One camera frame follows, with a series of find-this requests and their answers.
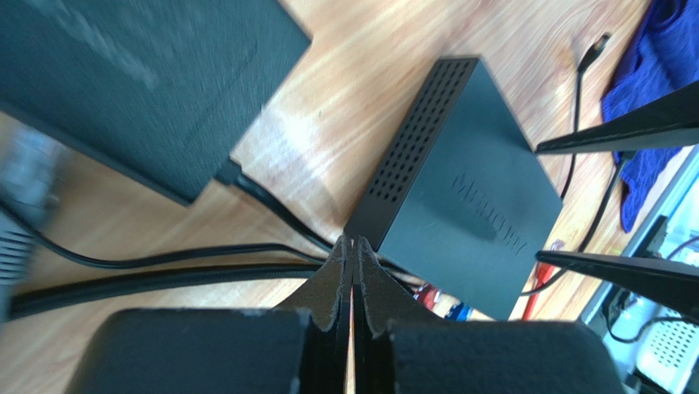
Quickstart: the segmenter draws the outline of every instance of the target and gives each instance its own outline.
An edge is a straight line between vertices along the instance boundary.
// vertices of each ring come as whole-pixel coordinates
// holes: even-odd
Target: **blue towel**
[[[699,0],[655,0],[602,99],[605,121],[699,80]],[[621,224],[630,232],[658,175],[679,148],[647,149],[621,173],[628,186]],[[620,154],[614,158],[619,162]]]

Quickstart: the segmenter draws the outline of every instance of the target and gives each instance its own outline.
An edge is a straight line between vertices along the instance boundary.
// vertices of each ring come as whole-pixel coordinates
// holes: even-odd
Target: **black casing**
[[[4,0],[0,111],[191,204],[308,46],[276,0]]]
[[[483,62],[445,58],[345,232],[493,318],[508,318],[562,203]]]

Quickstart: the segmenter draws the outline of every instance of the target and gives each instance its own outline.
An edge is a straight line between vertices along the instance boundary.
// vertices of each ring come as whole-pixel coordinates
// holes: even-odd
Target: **black router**
[[[562,203],[483,61],[429,73],[345,232],[507,319]]]

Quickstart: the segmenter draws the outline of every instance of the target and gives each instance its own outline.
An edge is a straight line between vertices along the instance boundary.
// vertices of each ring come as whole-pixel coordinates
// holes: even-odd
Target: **wooden desk surface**
[[[649,1],[285,3],[312,34],[313,45],[232,156],[309,226],[334,240],[438,57],[481,54],[534,145],[571,131],[577,62],[608,31],[613,37],[587,73],[583,93],[582,125],[601,121],[600,96]],[[12,129],[11,120],[0,119],[0,129]],[[683,156],[671,163],[651,202],[682,160]],[[542,157],[541,162],[560,189],[569,158]],[[560,239],[570,249],[576,247],[611,171],[609,154],[578,158],[572,190],[548,245]],[[626,245],[629,236],[619,226],[619,198],[617,190],[590,251],[614,254]],[[319,253],[236,190],[211,184],[193,207],[182,208],[79,154],[48,234],[60,245],[107,259],[262,241]],[[279,254],[175,265],[281,261],[292,258]],[[112,274],[41,250],[20,290]],[[62,392],[94,330],[119,309],[269,307],[300,283],[243,282],[157,291],[9,323],[0,336],[0,387],[5,393]],[[536,317],[576,318],[597,285],[589,277],[566,275],[541,297]],[[520,302],[514,317],[522,307]]]

